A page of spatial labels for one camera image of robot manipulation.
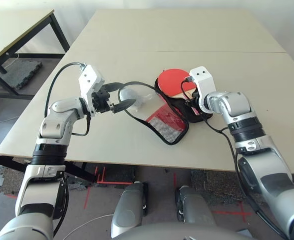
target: floor mat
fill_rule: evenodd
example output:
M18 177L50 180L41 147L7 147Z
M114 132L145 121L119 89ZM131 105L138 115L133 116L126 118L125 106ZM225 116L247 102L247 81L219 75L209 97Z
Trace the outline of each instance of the floor mat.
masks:
M0 73L0 77L12 88L20 89L28 83L41 67L42 62L40 61L17 59L6 68L6 74Z

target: table tennis paddle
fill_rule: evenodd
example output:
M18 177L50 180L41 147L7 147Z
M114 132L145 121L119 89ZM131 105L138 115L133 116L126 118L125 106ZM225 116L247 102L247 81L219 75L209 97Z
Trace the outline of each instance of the table tennis paddle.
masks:
M186 99L181 91L181 82L188 77L189 74L181 69L164 70L158 76L159 89L168 97L175 99ZM196 90L196 85L193 82L183 83L185 94L191 99L191 94Z

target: white cable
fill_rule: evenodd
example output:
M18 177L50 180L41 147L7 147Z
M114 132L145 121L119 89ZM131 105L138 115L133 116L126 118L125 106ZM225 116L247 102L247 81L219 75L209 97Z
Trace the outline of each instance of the white cable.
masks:
M15 117L12 117L12 118L9 118L9 119L6 119L6 120L2 120L2 121L0 121L0 123L3 123L5 121L10 121L10 120L13 120L13 119L17 119L17 118L19 118L19 116L15 116Z
M7 66L4 66L3 68L6 69L7 67L9 67L10 65L13 64L14 61L16 61L19 58L19 53L17 53L17 57L11 62L9 63Z
M110 216L113 216L113 214L107 214L107 215L104 215L104 216L99 216L99 217L96 217L96 218L94 218L94 219L92 219L92 220L89 220L89 221L85 222L84 224L80 225L79 227L75 228L75 229L72 230L70 233L68 233L68 235L65 236L65 237L63 238L63 240L66 240L66 239L67 239L67 238L68 238L73 232L77 231L79 228L85 226L86 224L88 224L88 223L90 223L90 222L92 222L92 221L94 221L94 220L101 219L101 218L105 218L105 217L110 217Z

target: black cable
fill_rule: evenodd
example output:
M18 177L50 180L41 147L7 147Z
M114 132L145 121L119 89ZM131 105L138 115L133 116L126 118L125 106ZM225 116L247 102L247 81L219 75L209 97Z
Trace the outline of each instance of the black cable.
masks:
M180 84L181 91L182 91L183 95L184 95L189 101L191 101L191 99L187 96L186 92L183 90L183 84L184 84L184 83L187 83L187 81L186 81L186 80L183 80L183 81L181 82L181 84Z
M86 136L88 134L88 132L89 132L89 129L90 129L90 120L91 120L90 113L87 113L86 120L87 120L87 130L86 130L86 132L85 133L74 133L73 132L71 135L81 136L81 137Z
M79 65L81 70L83 70L85 67L86 67L86 64L84 63L80 63L80 62L70 62L68 64L66 64L65 66L63 66L58 72L57 74L55 75L55 77L53 78L52 82L51 82L51 85L50 85L50 88L49 88L49 91L48 91L48 94L47 94L47 99L46 99L46 105L45 105L45 112L44 112L44 115L45 117L47 117L47 111L48 111L48 104L49 104L49 99L50 99L50 94L51 94L51 91L52 91L52 88L53 88L53 85L55 84L59 74L61 74L61 72L66 69L67 67L69 66L72 66L72 65Z
M63 208L63 213L62 213L62 215L61 215L61 218L60 218L60 220L59 220L59 222L58 222L58 224L57 224L55 230L53 231L53 236L54 236L54 237L56 236L56 234L57 234L57 232L58 232L58 230L59 230L59 228L60 228L60 226L61 226L61 224L62 224L62 222L63 222L63 220L64 220L64 218L65 218L65 216L66 216L67 209L68 209L68 204L69 204L69 189L68 189L68 183L67 183L67 180L66 180L66 178L65 178L64 175L62 176L62 179L63 179L64 183L66 184L66 199L65 199L65 206L64 206L64 208Z
M237 180L238 180L238 183L239 183L239 187L240 187L240 190L242 191L243 195L246 197L247 199L247 202L249 203L249 205L251 206L251 208L254 210L254 212L275 232L277 233L280 237L282 237L283 239L288 239L288 237L285 235L285 233L280 229L278 228L270 219L269 217L263 212L263 210L260 208L260 206L257 204L257 202L253 199L253 197L245 190L244 188L244 183L242 182L242 179L241 179L241 176L240 176L240 173L239 173L239 169L238 169L238 165L237 165L237 160L238 160L238 153L234 152L233 150L233 147L232 147L232 144L231 144L231 141L229 139L229 137L223 133L224 130L226 130L228 127L225 127L221 130L218 130L214 127L212 127L209 123L208 123L208 119L205 117L204 114L201 114L202 116L202 119L203 121L212 129L214 130L215 132L223 135L226 139L227 139L227 142L229 144L229 147L230 147L230 151L231 151L231 154L232 154L232 158L233 158L233 162L234 162L234 165L235 165L235 171L236 171L236 176L237 176Z

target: mesh pocket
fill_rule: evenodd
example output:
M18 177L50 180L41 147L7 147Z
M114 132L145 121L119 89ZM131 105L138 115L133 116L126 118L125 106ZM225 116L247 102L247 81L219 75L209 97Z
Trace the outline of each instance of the mesh pocket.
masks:
M118 98L120 101L136 99L136 104L129 107L126 113L151 129L166 144L178 143L189 128L188 122L167 97L150 85L128 82L119 90Z

